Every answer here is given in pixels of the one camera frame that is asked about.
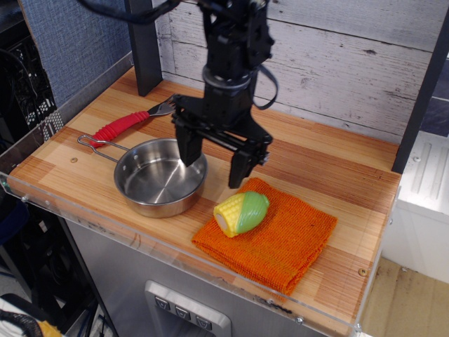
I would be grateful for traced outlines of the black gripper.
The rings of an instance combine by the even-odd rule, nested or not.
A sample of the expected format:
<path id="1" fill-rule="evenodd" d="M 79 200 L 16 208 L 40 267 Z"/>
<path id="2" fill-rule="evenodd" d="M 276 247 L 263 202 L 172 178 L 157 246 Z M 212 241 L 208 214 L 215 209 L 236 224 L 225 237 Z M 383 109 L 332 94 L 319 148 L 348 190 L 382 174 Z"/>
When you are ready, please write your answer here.
<path id="1" fill-rule="evenodd" d="M 265 164 L 272 137 L 251 115 L 254 92 L 254 82 L 238 89 L 207 84 L 203 98 L 174 96 L 173 123 L 185 166 L 192 165 L 201 156 L 204 138 L 234 152 L 230 188 L 239 188 L 255 166 Z"/>

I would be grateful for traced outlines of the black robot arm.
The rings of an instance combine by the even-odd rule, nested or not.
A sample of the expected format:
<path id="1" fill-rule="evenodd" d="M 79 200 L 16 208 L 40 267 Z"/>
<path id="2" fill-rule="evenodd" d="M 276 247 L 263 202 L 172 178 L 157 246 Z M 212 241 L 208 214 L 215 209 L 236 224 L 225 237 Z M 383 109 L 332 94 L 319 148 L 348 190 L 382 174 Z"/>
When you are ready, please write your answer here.
<path id="1" fill-rule="evenodd" d="M 263 62 L 274 40 L 267 24 L 267 1 L 199 1 L 208 49 L 203 67 L 204 96 L 175 95 L 173 123 L 186 166 L 207 139 L 232 151 L 229 187 L 240 187 L 268 157 L 272 136 L 251 115 L 257 76 L 275 81 Z"/>

